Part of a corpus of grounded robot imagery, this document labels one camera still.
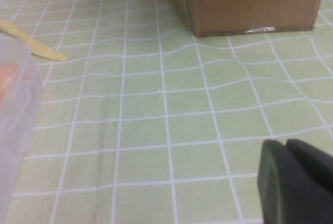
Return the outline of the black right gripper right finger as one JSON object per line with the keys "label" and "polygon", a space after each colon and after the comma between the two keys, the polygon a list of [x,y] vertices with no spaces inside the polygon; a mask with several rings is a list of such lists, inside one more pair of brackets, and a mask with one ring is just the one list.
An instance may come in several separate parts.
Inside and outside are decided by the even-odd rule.
{"label": "black right gripper right finger", "polygon": [[299,139],[288,139],[287,148],[311,174],[332,174],[332,156]]}

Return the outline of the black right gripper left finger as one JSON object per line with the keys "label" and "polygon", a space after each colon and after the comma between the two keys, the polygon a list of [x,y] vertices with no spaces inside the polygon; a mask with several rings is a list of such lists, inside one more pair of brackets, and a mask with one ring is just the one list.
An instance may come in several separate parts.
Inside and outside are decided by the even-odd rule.
{"label": "black right gripper left finger", "polygon": [[262,143],[257,184],[264,223],[332,223],[332,174],[308,173],[286,143]]}

